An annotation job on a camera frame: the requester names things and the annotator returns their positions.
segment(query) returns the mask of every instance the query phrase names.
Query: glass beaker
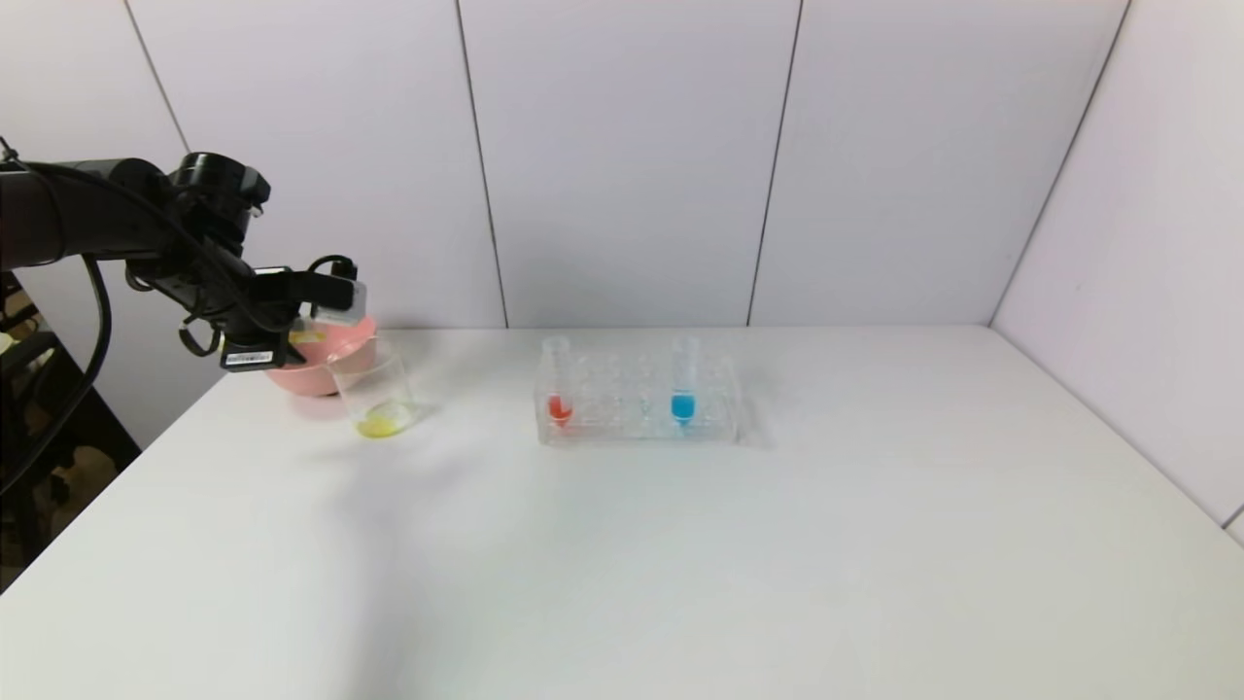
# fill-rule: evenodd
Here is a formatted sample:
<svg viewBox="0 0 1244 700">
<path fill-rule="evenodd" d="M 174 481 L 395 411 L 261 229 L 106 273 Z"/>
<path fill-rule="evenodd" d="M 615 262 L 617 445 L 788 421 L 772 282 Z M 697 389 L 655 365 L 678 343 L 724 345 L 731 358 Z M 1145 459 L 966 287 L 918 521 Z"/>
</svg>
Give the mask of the glass beaker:
<svg viewBox="0 0 1244 700">
<path fill-rule="evenodd" d="M 388 438 L 414 424 L 406 369 L 391 341 L 377 336 L 348 341 L 333 349 L 327 368 L 350 420 L 364 438 Z"/>
</svg>

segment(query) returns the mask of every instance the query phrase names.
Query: yellow liquid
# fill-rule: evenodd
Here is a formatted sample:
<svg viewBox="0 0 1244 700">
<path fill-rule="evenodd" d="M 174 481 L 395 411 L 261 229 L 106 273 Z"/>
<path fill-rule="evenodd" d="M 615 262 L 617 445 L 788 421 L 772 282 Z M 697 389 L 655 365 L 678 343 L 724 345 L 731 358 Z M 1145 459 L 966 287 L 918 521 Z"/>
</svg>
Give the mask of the yellow liquid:
<svg viewBox="0 0 1244 700">
<path fill-rule="evenodd" d="M 386 402 L 367 412 L 367 418 L 355 424 L 363 438 L 388 438 L 411 428 L 414 423 L 414 405 L 403 402 Z"/>
</svg>

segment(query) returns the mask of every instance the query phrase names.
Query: label sticker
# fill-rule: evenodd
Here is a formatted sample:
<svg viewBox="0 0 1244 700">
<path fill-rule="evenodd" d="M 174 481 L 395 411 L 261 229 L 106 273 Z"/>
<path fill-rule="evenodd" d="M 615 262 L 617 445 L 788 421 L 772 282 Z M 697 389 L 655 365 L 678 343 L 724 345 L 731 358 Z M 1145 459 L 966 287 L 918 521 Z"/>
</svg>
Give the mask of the label sticker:
<svg viewBox="0 0 1244 700">
<path fill-rule="evenodd" d="M 225 366 L 256 366 L 259 363 L 271 363 L 272 352 L 267 349 L 264 353 L 234 353 L 233 356 L 225 356 Z"/>
</svg>

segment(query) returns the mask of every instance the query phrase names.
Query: red liquid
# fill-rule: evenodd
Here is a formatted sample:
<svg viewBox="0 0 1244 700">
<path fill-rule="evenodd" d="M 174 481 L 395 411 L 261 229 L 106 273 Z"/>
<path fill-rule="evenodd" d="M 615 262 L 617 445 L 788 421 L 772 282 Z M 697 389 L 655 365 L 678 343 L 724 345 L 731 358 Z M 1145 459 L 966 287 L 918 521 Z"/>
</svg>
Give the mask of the red liquid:
<svg viewBox="0 0 1244 700">
<path fill-rule="evenodd" d="M 570 421 L 570 415 L 575 413 L 571 407 L 562 407 L 561 397 L 549 398 L 549 418 L 552 423 L 557 424 L 557 428 L 565 428 L 566 423 Z"/>
</svg>

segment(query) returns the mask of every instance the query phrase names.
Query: black cable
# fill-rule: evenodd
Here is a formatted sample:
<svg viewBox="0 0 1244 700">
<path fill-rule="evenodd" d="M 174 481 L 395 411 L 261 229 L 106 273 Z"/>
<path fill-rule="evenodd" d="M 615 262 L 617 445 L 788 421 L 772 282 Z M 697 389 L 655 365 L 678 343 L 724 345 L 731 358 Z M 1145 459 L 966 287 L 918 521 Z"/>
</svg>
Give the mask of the black cable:
<svg viewBox="0 0 1244 700">
<path fill-rule="evenodd" d="M 351 260 L 350 257 L 347 257 L 345 255 L 325 255 L 323 257 L 316 257 L 316 260 L 313 262 L 311 262 L 311 266 L 307 267 L 307 271 L 312 271 L 313 272 L 316 267 L 318 267 L 320 265 L 322 265 L 325 262 L 342 262 L 345 265 L 353 265 L 355 264 L 353 260 Z"/>
<path fill-rule="evenodd" d="M 68 244 L 70 244 L 68 237 L 65 236 L 65 220 L 61 218 L 61 200 L 56 196 L 56 189 L 52 187 L 52 183 L 47 182 L 47 178 L 44 177 L 42 173 L 35 172 L 34 169 L 30 168 L 30 165 L 21 162 L 21 158 L 17 157 L 17 152 L 9 145 L 9 142 L 5 140 L 2 136 L 0 136 L 0 147 L 2 147 L 4 162 L 12 163 L 19 168 L 26 170 L 26 173 L 29 173 L 30 177 L 35 178 L 35 180 L 39 182 L 39 184 L 44 188 L 44 191 L 47 193 L 47 198 L 52 203 L 52 218 L 56 219 L 56 237 L 58 240 L 56 255 L 51 260 L 35 262 L 34 265 L 30 266 L 40 267 L 44 265 L 50 265 L 65 256 L 65 252 L 66 250 L 68 250 Z"/>
<path fill-rule="evenodd" d="M 134 276 L 133 270 L 129 269 L 129 265 L 126 265 L 126 283 L 128 283 L 129 288 L 133 288 L 134 291 L 151 291 L 154 288 L 153 286 L 139 281 L 139 279 Z"/>
<path fill-rule="evenodd" d="M 47 428 L 39 434 L 35 444 L 17 459 L 4 482 L 0 484 L 0 497 L 9 492 L 21 477 L 35 466 L 35 460 L 42 455 L 56 434 L 65 428 L 65 424 L 73 415 L 75 409 L 82 403 L 91 385 L 100 377 L 100 368 L 103 367 L 103 357 L 108 353 L 108 342 L 112 339 L 112 305 L 108 302 L 108 288 L 103 283 L 103 275 L 100 272 L 100 262 L 95 255 L 82 255 L 82 264 L 86 265 L 86 274 L 91 277 L 91 287 L 95 290 L 95 302 L 100 308 L 100 331 L 95 338 L 95 349 L 91 353 L 91 362 L 86 366 L 82 380 L 73 388 L 73 393 L 65 400 L 65 405 L 56 413 Z"/>
<path fill-rule="evenodd" d="M 294 325 L 292 318 L 290 320 L 290 322 L 285 323 L 284 326 L 280 326 L 277 323 L 271 323 L 269 321 L 261 320 L 259 317 L 259 313 L 255 311 L 255 308 L 251 307 L 250 300 L 246 298 L 245 292 L 243 292 L 240 288 L 238 288 L 238 285 L 235 285 L 233 282 L 233 279 L 229 276 L 229 272 L 225 271 L 225 269 L 220 265 L 220 261 L 216 260 L 207 250 L 207 247 L 204 247 L 203 242 L 200 242 L 199 239 L 197 239 L 193 235 L 190 235 L 189 233 L 187 233 L 187 230 L 184 228 L 182 228 L 172 218 L 169 218 L 168 214 L 165 214 L 164 211 L 162 211 L 158 206 L 156 206 L 154 204 L 152 204 L 147 199 L 143 199 L 142 196 L 139 196 L 138 194 L 136 194 L 136 193 L 126 189 L 124 187 L 121 187 L 121 185 L 118 185 L 116 183 L 108 182 L 108 180 L 106 180 L 106 179 L 103 179 L 101 177 L 93 175 L 93 174 L 83 172 L 83 170 L 77 170 L 77 169 L 73 169 L 73 168 L 67 168 L 65 165 L 57 165 L 57 164 L 52 164 L 52 163 L 34 163 L 30 167 L 32 167 L 34 169 L 44 170 L 47 174 L 55 174 L 55 175 L 60 175 L 60 177 L 66 177 L 68 179 L 76 179 L 78 182 L 85 182 L 85 183 L 88 183 L 88 184 L 93 184 L 96 187 L 101 187 L 103 189 L 107 189 L 108 191 L 112 191 L 114 194 L 119 194 L 121 196 L 124 196 L 131 203 L 136 204 L 138 208 L 141 208 L 144 211 L 147 211 L 147 214 L 149 214 L 151 216 L 153 216 L 156 220 L 158 220 L 162 224 L 164 224 L 165 228 L 168 228 L 173 233 L 175 233 L 179 236 L 182 236 L 192 247 L 194 247 L 194 250 L 199 254 L 199 256 L 216 274 L 218 281 L 220 281 L 220 283 L 225 287 L 225 290 L 229 292 L 229 295 L 234 297 L 234 301 L 238 302 L 238 307 L 240 307 L 241 311 L 244 313 L 246 313 L 246 317 L 249 317 L 251 320 L 251 322 L 254 322 L 258 327 L 260 327 L 261 329 L 265 329 L 267 332 L 279 332 L 280 333 L 280 332 L 287 332 L 290 329 L 290 327 Z"/>
</svg>

